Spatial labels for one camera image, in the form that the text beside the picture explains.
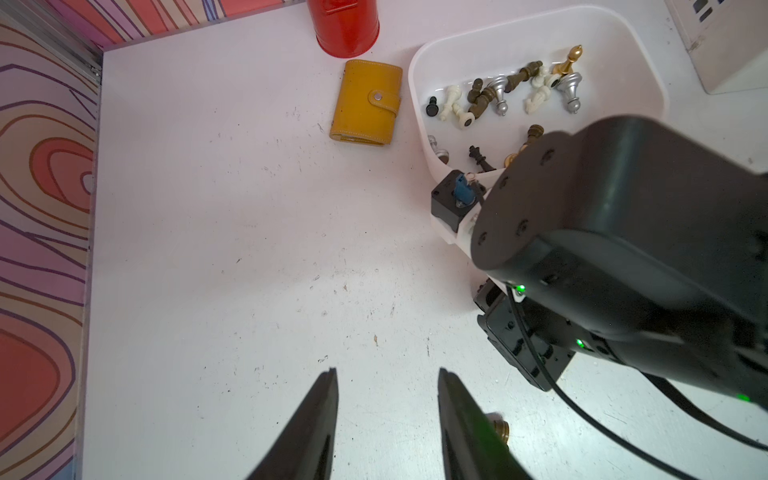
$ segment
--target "screw hole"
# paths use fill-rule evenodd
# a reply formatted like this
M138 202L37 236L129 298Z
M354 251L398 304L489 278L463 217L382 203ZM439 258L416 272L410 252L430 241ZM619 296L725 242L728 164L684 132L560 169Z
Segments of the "screw hole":
M525 231L528 229L528 220L520 220L520 223L518 223L518 229L515 232L515 235L520 237Z
M544 155L541 156L541 162L540 165L544 165L548 161L550 161L554 157L554 149L550 148L549 150L544 152Z

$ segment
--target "red cup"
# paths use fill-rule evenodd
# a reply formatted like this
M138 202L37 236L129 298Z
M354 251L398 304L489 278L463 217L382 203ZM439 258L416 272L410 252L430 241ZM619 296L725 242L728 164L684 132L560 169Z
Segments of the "red cup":
M376 0L307 0L317 43L338 58L362 55L379 37Z

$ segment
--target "white box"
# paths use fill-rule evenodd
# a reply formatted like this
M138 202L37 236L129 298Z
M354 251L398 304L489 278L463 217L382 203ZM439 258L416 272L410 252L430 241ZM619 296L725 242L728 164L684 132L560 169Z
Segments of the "white box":
M707 93L768 87L766 0L666 0Z

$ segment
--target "wavy line pattern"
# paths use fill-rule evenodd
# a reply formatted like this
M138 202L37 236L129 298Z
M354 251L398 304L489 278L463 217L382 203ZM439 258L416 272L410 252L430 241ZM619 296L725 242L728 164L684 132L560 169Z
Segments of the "wavy line pattern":
M96 84L0 23L2 480L74 477L97 116Z
M46 0L101 48L290 0Z

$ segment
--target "white table surface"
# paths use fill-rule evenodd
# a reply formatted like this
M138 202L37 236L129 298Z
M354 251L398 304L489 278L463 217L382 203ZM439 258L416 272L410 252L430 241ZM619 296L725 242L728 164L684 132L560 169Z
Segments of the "white table surface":
M669 94L667 123L768 169L768 89L709 96L663 0L596 3L637 30ZM381 35L363 57L407 70L429 40L570 2L379 4ZM317 46L304 4L104 56L82 478L242 478L331 366L333 478L443 478L442 366L510 422L534 477L664 477L487 342L472 303L483 276L429 226L407 85L392 145L341 144L327 132L343 68ZM561 385L702 480L768 468L632 369L576 356ZM754 406L684 391L768 440Z

